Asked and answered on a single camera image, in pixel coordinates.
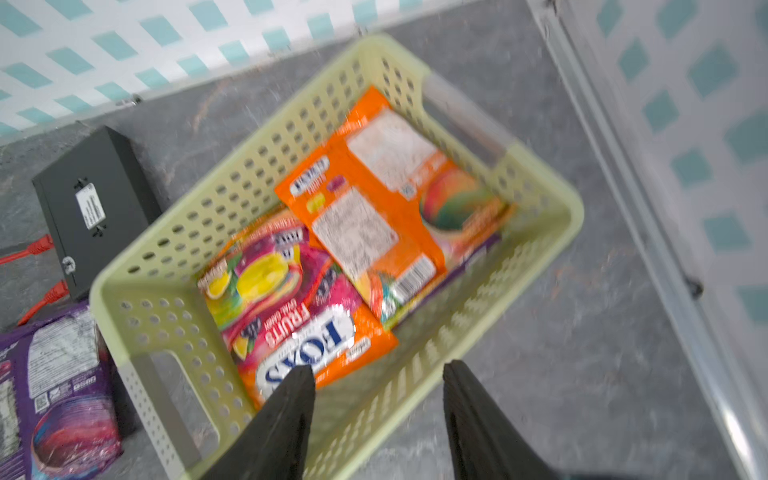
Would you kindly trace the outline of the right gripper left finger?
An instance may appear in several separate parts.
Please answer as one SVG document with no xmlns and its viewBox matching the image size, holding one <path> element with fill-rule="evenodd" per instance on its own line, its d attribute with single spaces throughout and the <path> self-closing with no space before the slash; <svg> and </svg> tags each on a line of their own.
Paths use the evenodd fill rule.
<svg viewBox="0 0 768 480">
<path fill-rule="evenodd" d="M 316 398 L 309 366 L 290 371 L 205 479 L 301 479 Z"/>
</svg>

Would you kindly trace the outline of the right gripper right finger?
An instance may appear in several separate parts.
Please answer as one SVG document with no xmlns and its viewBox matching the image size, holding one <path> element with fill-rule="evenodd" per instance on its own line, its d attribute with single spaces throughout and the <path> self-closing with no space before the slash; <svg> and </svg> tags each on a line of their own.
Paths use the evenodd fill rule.
<svg viewBox="0 0 768 480">
<path fill-rule="evenodd" d="M 469 367 L 443 369 L 443 408 L 457 479 L 556 479 Z"/>
</svg>

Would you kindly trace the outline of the orange Fox's fruits candy bag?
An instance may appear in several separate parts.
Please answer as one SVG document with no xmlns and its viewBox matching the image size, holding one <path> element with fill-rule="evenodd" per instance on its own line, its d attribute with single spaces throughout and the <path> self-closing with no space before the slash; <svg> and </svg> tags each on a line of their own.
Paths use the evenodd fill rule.
<svg viewBox="0 0 768 480">
<path fill-rule="evenodd" d="M 256 407 L 296 367 L 310 367 L 324 387 L 398 344 L 285 207 L 233 235 L 197 288 Z"/>
</svg>

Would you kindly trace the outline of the purple Fox's candy bag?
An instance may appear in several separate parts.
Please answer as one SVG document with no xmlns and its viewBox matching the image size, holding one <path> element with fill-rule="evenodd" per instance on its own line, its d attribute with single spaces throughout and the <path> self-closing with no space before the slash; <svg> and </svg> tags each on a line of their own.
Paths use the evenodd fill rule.
<svg viewBox="0 0 768 480">
<path fill-rule="evenodd" d="M 451 282 L 462 276 L 474 263 L 482 260 L 489 250 L 501 240 L 500 233 L 494 233 L 470 253 L 467 253 L 457 266 L 447 272 L 436 276 L 418 294 L 416 294 L 403 308 L 389 319 L 384 328 L 388 331 L 396 328 L 406 317 L 417 310 L 424 302 L 440 293 Z"/>
</svg>

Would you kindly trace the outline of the orange mango candy bag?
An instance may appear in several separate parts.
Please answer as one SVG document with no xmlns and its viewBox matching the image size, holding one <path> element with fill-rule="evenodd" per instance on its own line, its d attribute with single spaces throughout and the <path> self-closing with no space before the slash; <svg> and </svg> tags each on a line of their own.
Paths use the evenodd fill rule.
<svg viewBox="0 0 768 480">
<path fill-rule="evenodd" d="M 516 212 L 369 88 L 276 188 L 384 324 Z"/>
</svg>

